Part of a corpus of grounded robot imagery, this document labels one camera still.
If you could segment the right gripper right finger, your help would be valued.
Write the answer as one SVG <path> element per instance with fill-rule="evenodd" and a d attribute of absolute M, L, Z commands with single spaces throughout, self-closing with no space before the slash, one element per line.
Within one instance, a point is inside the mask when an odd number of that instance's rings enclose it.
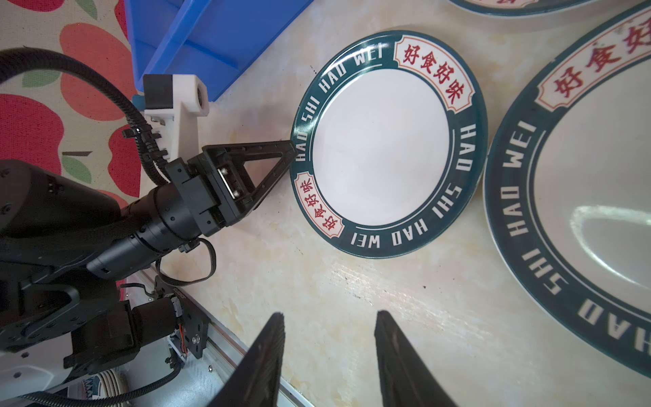
<path fill-rule="evenodd" d="M 377 313 L 376 355 L 384 406 L 455 406 L 392 315 Z"/>

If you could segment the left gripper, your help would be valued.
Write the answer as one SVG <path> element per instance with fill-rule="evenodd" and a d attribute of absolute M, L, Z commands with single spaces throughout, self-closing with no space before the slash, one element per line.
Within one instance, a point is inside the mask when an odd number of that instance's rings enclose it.
<path fill-rule="evenodd" d="M 208 145 L 202 154 L 171 163 L 172 181 L 121 210 L 141 222 L 114 241 L 86 269 L 122 280 L 167 254 L 192 250 L 203 237 L 242 220 L 286 174 L 298 152 L 289 140 Z"/>

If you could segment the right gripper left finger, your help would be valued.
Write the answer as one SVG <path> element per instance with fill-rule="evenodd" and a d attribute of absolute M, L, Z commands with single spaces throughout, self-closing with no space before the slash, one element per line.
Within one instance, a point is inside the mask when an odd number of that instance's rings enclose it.
<path fill-rule="evenodd" d="M 274 313 L 209 407 L 276 407 L 285 345 L 284 315 Z"/>

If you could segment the white plate green rim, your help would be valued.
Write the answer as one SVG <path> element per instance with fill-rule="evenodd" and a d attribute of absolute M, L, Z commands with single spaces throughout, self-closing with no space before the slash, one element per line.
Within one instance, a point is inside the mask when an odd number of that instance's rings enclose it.
<path fill-rule="evenodd" d="M 523 89 L 486 162 L 498 252 L 559 325 L 650 373 L 650 4 L 571 44 Z"/>
<path fill-rule="evenodd" d="M 548 15 L 591 3 L 590 0 L 451 0 L 462 9 L 479 15 L 528 17 Z"/>
<path fill-rule="evenodd" d="M 391 259 L 441 236 L 471 201 L 488 114 L 458 52 L 392 30 L 348 45 L 316 74 L 291 139 L 293 191 L 314 231 L 346 254 Z"/>

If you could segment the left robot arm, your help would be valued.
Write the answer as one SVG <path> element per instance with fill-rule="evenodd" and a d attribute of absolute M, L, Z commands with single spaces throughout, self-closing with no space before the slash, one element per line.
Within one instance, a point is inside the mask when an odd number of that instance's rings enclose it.
<path fill-rule="evenodd" d="M 120 296 L 127 278 L 158 270 L 167 254 L 208 245 L 212 235 L 254 211 L 298 155 L 289 140 L 207 145 L 191 158 L 159 147 L 159 134 L 115 85 L 91 67 L 47 49 L 7 49 L 1 79 L 59 71 L 83 80 L 123 112 L 154 182 L 121 207 L 99 191 L 20 159 L 1 162 L 1 403 L 75 406 L 62 388 L 133 361 L 169 339 L 169 374 L 128 393 L 93 400 L 128 403 L 174 380 L 201 359 L 207 314 L 159 273 L 149 301 Z"/>

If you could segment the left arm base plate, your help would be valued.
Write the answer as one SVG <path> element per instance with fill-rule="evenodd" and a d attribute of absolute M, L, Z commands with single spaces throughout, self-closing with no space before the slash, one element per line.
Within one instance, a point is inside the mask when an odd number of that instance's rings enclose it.
<path fill-rule="evenodd" d="M 160 297 L 171 297 L 175 306 L 179 327 L 173 343 L 184 356 L 191 354 L 195 359 L 203 358 L 208 344 L 210 318 L 180 288 L 164 283 L 160 276 L 154 280 L 154 290 Z"/>

